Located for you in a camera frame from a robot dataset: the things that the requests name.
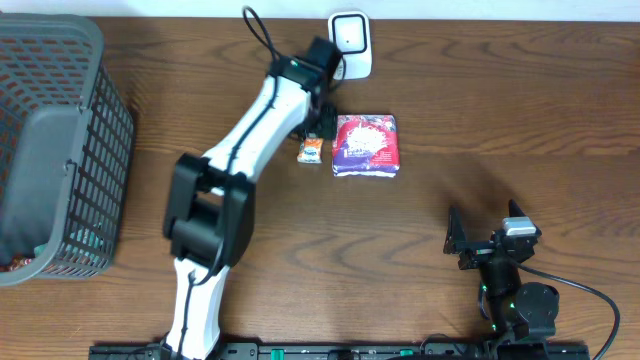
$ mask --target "cable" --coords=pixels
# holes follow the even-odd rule
[[[561,278],[559,276],[555,276],[555,275],[551,275],[545,272],[542,272],[540,270],[536,270],[536,269],[532,269],[530,267],[524,266],[522,264],[520,264],[519,262],[515,261],[511,256],[507,256],[507,258],[509,259],[509,262],[511,264],[513,264],[514,266],[516,266],[518,269],[522,270],[522,271],[526,271],[528,273],[534,274],[534,275],[538,275],[542,278],[545,279],[549,279],[549,280],[554,280],[560,283],[563,283],[565,285],[569,285],[569,286],[573,286],[575,288],[578,288],[582,291],[586,291],[589,294],[593,294],[599,298],[601,298],[602,300],[606,301],[609,306],[611,306],[611,309],[613,310],[613,316],[614,316],[614,320],[613,320],[613,328],[611,329],[611,333],[609,334],[609,337],[607,338],[607,341],[605,341],[604,345],[602,346],[602,348],[600,349],[600,351],[598,351],[598,353],[596,354],[596,356],[593,357],[593,360],[600,360],[602,359],[602,357],[604,356],[604,353],[607,352],[607,350],[609,350],[609,347],[611,346],[611,344],[613,344],[613,341],[616,338],[616,335],[618,335],[618,328],[620,327],[620,310],[618,310],[618,306],[616,305],[616,303],[607,295],[605,295],[604,293],[586,286],[586,285],[582,285],[580,283],[577,283],[575,281],[571,281],[571,280],[567,280],[565,278]]]
[[[247,18],[247,12],[251,13],[251,16],[253,16],[253,18],[256,19],[256,22],[258,23],[258,26],[260,26],[260,29],[262,30],[262,33],[264,34],[264,37],[265,37],[266,41],[263,40],[260,37],[260,35],[258,35],[258,33],[253,29],[253,26],[251,26],[251,23],[249,22],[249,19]],[[282,54],[280,54],[278,52],[278,50],[276,50],[275,46],[273,46],[273,42],[271,41],[271,36],[269,35],[269,32],[267,31],[267,28],[264,26],[264,24],[262,23],[262,20],[260,19],[258,14],[255,12],[255,10],[253,10],[249,6],[243,7],[242,8],[242,18],[244,19],[244,23],[247,25],[247,27],[249,28],[249,31],[251,31],[253,36],[255,36],[256,39],[258,39],[258,41],[262,45],[264,45],[267,49],[269,49],[269,52],[271,52],[272,61],[276,61],[276,55],[277,55],[277,57],[282,57]]]
[[[427,346],[427,344],[430,343],[436,337],[442,337],[442,338],[445,338],[445,339],[448,339],[448,340],[453,340],[450,336],[448,336],[446,334],[441,334],[441,333],[431,334],[426,339],[424,339],[422,344],[420,344],[420,353],[424,354],[425,353],[425,346]],[[458,355],[464,354],[464,351],[460,350],[460,348],[458,347],[458,344],[451,343],[451,345],[453,345],[453,347],[456,349],[456,351],[458,352]]]
[[[247,12],[251,13],[251,15],[256,19],[256,22],[258,23],[258,25],[260,26],[260,29],[262,29],[262,32],[264,33],[266,42],[262,40],[260,36],[258,36],[258,34],[255,32],[255,30],[251,26],[251,23],[249,23],[249,19],[247,18]],[[272,61],[273,62],[277,61],[277,57],[280,56],[280,53],[273,46],[273,42],[271,41],[271,35],[269,35],[269,31],[267,31],[267,28],[264,26],[264,23],[262,22],[258,14],[256,14],[256,12],[252,8],[245,6],[242,8],[242,17],[244,18],[245,24],[247,24],[247,27],[249,28],[249,30],[251,30],[251,33],[256,37],[256,39],[258,39],[260,43],[262,43],[264,46],[267,47],[267,49],[269,49],[269,52],[271,52]],[[258,114],[255,120],[253,120],[253,122],[249,125],[249,127],[247,127],[244,133],[242,133],[238,141],[236,141],[235,145],[233,145],[233,147],[231,148],[231,152],[229,154],[229,160],[227,161],[227,168],[224,171],[227,176],[229,176],[231,173],[231,167],[233,165],[233,162],[236,159],[236,156],[238,154],[238,151],[240,150],[240,147],[242,146],[242,143],[246,140],[246,138],[249,136],[251,131],[256,127],[256,125],[258,125],[258,122],[260,122],[260,120],[262,120],[262,118],[266,115],[269,109],[273,107],[273,104],[275,103],[276,98],[278,97],[278,86],[279,86],[278,77],[274,76],[273,77],[273,93],[271,94],[271,98],[269,99],[269,102],[264,107],[264,109],[262,109],[260,114]],[[230,182],[227,181],[227,183],[224,185],[225,194],[228,194],[230,191],[229,184]],[[223,201],[222,206],[223,206],[223,213],[228,213],[229,202]],[[216,259],[214,260],[213,265],[218,263],[218,259],[221,256],[221,250],[222,250],[222,246],[218,248],[218,254],[216,254]],[[211,277],[213,277],[214,272],[217,270],[213,265],[211,266],[211,268],[209,268],[207,275],[202,280],[200,280],[197,284],[195,284],[195,286],[200,286],[206,283],[207,281],[209,281]]]
[[[480,282],[480,288],[478,289],[478,308],[480,309],[480,315],[483,319],[489,320],[487,310],[484,308],[484,294],[487,292],[487,288],[482,282]]]
[[[260,29],[262,30],[266,41],[263,40],[258,35],[258,33],[253,29],[253,26],[251,26],[251,23],[249,22],[249,19],[247,18],[247,12],[249,12],[253,16],[253,18],[258,23],[258,26],[260,26]],[[252,8],[250,8],[248,6],[245,6],[245,7],[242,8],[242,17],[244,18],[244,22],[245,22],[245,24],[247,24],[247,27],[249,28],[251,33],[271,53],[271,61],[272,62],[276,62],[278,60],[278,57],[280,57],[282,55],[276,50],[275,46],[273,46],[273,42],[271,41],[271,36],[269,35],[269,32],[267,31],[267,28],[264,26],[264,23],[262,23],[262,20],[260,19],[258,14],[256,14],[256,12]],[[255,120],[253,120],[251,125],[249,125],[249,127],[247,127],[247,129],[240,136],[240,138],[238,139],[236,144],[231,148],[231,153],[229,154],[229,160],[227,162],[227,168],[225,169],[225,174],[227,175],[227,178],[230,177],[229,175],[231,173],[231,167],[232,167],[233,162],[234,162],[234,160],[236,158],[236,155],[238,154],[238,151],[240,150],[240,146],[242,146],[242,143],[249,136],[251,131],[256,127],[258,122],[260,122],[260,120],[265,116],[267,111],[269,111],[269,109],[271,109],[273,107],[273,104],[276,101],[276,98],[277,98],[277,95],[278,95],[278,77],[274,76],[273,79],[274,79],[274,81],[273,81],[273,93],[271,94],[271,98],[269,99],[269,102],[264,107],[264,109],[262,109],[260,114],[258,114],[258,116],[255,118]],[[230,190],[231,190],[230,189],[230,181],[227,181],[226,184],[224,185],[224,193],[225,193],[225,195],[228,194],[230,192]],[[222,206],[223,206],[223,213],[228,213],[229,201],[224,201],[223,200]],[[184,343],[184,337],[185,337],[185,334],[187,333],[187,318],[189,316],[189,302],[191,300],[191,292],[192,292],[194,287],[205,284],[207,281],[209,281],[211,279],[211,277],[213,277],[214,273],[217,270],[216,265],[218,264],[219,259],[222,257],[222,248],[223,248],[223,246],[219,246],[218,247],[218,252],[216,253],[216,257],[215,257],[215,259],[213,261],[213,264],[209,268],[209,271],[207,272],[207,275],[205,275],[205,277],[202,280],[200,280],[199,282],[196,283],[195,282],[195,275],[193,274],[193,272],[189,274],[189,288],[187,289],[187,298],[186,298],[186,302],[185,302],[185,305],[184,305],[184,317],[183,317],[183,322],[182,322],[182,331],[181,331],[180,342],[178,344],[178,351],[177,351],[177,355],[178,355],[177,358],[180,359],[180,360],[182,360],[181,359],[181,356],[182,356],[182,344]]]
[[[138,360],[138,354],[140,352],[145,352],[147,350],[157,350],[157,349],[158,349],[157,346],[144,346],[144,347],[141,347],[141,348],[137,348],[137,349],[133,350],[132,352],[130,352],[124,360],[129,360],[131,355],[134,355],[134,354],[135,354],[134,358],[136,360]]]
[[[178,343],[177,359],[182,360],[182,344],[184,343],[184,335],[187,333],[187,318],[189,317],[189,303],[191,302],[191,292],[196,281],[195,270],[189,273],[189,287],[187,288],[187,298],[184,302],[184,316],[182,318],[182,330],[180,331],[180,342]]]

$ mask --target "basket mesh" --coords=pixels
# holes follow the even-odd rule
[[[115,251],[135,132],[100,64],[101,34],[94,24],[74,16],[0,16],[24,20],[15,28],[0,22],[0,204],[25,121],[48,105],[77,107],[79,116],[88,118],[84,144],[79,159],[69,164],[73,189],[68,213],[56,214],[65,225],[62,242],[41,275],[99,274]],[[90,99],[83,94],[91,94]]]
[[[91,120],[78,164],[71,208],[52,275],[92,276],[108,267],[117,238],[134,127],[103,67],[91,100]]]

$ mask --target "small snack packet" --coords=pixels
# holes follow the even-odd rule
[[[307,164],[322,164],[322,139],[306,138],[300,144],[298,162]]]
[[[11,272],[23,268],[33,261],[32,258],[24,257],[22,255],[16,255],[11,259],[11,263],[6,266],[0,266],[0,272]]]

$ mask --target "white wall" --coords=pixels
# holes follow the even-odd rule
[[[238,17],[244,4],[265,18],[326,19],[359,9],[374,19],[640,21],[640,0],[1,0],[0,11]]]

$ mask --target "purple snack package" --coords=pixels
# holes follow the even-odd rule
[[[394,177],[400,169],[392,115],[340,115],[333,141],[333,174]]]

